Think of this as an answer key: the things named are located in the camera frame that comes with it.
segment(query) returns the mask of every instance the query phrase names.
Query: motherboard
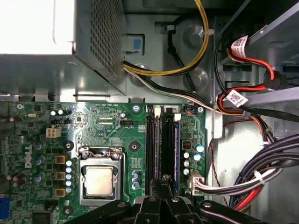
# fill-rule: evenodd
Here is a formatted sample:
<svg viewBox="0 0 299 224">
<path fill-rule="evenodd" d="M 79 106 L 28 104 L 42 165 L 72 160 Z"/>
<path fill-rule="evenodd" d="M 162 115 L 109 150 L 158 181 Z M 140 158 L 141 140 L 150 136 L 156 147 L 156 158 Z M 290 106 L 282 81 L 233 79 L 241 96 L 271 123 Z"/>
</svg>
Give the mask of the motherboard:
<svg viewBox="0 0 299 224">
<path fill-rule="evenodd" d="M 0 221 L 62 224 L 165 179 L 205 176 L 205 111 L 190 105 L 0 103 Z"/>
</svg>

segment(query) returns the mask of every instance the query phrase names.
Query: ram slot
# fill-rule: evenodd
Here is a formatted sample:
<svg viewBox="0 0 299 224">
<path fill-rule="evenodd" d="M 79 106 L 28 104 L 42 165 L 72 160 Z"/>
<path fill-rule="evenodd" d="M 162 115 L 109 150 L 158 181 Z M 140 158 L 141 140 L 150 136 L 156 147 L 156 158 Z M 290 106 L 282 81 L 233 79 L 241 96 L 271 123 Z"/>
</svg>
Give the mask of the ram slot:
<svg viewBox="0 0 299 224">
<path fill-rule="evenodd" d="M 174 195 L 179 195 L 178 182 L 180 173 L 180 131 L 180 122 L 176 122 L 174 129 Z"/>
<path fill-rule="evenodd" d="M 166 114 L 163 117 L 162 144 L 161 144 L 161 174 L 163 179 L 168 179 L 172 193 L 174 193 L 174 143 L 175 143 L 175 124 L 174 116 Z"/>
<path fill-rule="evenodd" d="M 155 138 L 155 173 L 154 178 L 160 179 L 160 119 L 155 119 L 155 130 L 154 130 L 154 138 Z"/>
<path fill-rule="evenodd" d="M 155 140 L 155 119 L 153 107 L 148 106 L 148 114 L 146 117 L 145 195 L 150 195 L 150 181 L 154 177 Z"/>
</svg>

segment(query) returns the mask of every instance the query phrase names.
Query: dell logo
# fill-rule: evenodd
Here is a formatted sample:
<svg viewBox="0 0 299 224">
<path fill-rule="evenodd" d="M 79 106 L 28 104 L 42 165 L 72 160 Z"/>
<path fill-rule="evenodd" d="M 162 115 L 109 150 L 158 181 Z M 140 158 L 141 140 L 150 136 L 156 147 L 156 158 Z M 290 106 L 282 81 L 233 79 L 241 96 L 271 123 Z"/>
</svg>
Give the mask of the dell logo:
<svg viewBox="0 0 299 224">
<path fill-rule="evenodd" d="M 25 168 L 32 168 L 32 145 L 25 147 Z"/>
</svg>

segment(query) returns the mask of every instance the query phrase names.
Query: green circuit board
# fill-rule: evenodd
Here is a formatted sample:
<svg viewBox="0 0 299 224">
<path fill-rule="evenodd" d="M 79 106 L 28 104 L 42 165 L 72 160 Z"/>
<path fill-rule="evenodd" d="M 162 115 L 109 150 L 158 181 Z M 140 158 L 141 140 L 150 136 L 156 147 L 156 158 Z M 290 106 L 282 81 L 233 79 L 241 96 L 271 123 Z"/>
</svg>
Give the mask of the green circuit board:
<svg viewBox="0 0 299 224">
<path fill-rule="evenodd" d="M 18 187 L 11 183 L 7 192 L 9 219 L 4 223 L 34 224 L 33 212 L 51 211 L 51 223 L 63 224 L 92 209 L 78 200 L 80 167 L 75 149 L 79 146 L 122 147 L 126 159 L 121 200 L 133 203 L 135 198 L 145 194 L 146 104 L 1 102 L 0 105 L 0 115 L 14 118 L 14 122 L 7 123 L 8 135 L 1 140 L 1 174 L 7 176 L 15 171 L 26 174 L 26 183 Z M 194 160 L 197 146 L 205 147 L 206 144 L 205 112 L 190 114 L 185 111 L 187 105 L 177 107 L 182 115 L 179 188 L 180 195 L 184 196 L 188 190 L 184 162 L 189 161 L 189 171 L 205 175 L 205 152 L 200 153 L 200 160 Z M 58 110 L 67 113 L 60 117 L 51 115 Z M 53 127 L 60 128 L 59 137 L 47 138 L 47 128 Z M 74 143 L 74 150 L 66 152 L 69 141 Z M 137 143 L 137 150 L 132 149 L 132 142 Z M 28 149 L 32 149 L 29 161 Z M 185 152 L 189 153 L 188 158 L 184 158 Z M 65 164 L 57 164 L 57 157 L 72 161 L 71 192 L 63 190 L 63 195 L 57 194 L 56 189 L 65 189 L 65 180 L 57 180 L 55 173 L 65 172 Z M 139 175 L 138 189 L 132 188 L 133 171 Z M 66 214 L 65 208 L 69 207 L 71 213 Z"/>
</svg>

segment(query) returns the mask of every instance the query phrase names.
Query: power supply vent grille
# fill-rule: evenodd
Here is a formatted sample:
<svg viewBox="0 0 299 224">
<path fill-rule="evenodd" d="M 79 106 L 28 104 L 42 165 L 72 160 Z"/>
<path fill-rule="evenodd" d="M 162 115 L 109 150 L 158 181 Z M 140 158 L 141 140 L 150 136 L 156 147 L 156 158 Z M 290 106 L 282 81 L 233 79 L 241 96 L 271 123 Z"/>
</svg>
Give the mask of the power supply vent grille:
<svg viewBox="0 0 299 224">
<path fill-rule="evenodd" d="M 111 75 L 121 65 L 121 2 L 92 0 L 90 51 Z"/>
</svg>

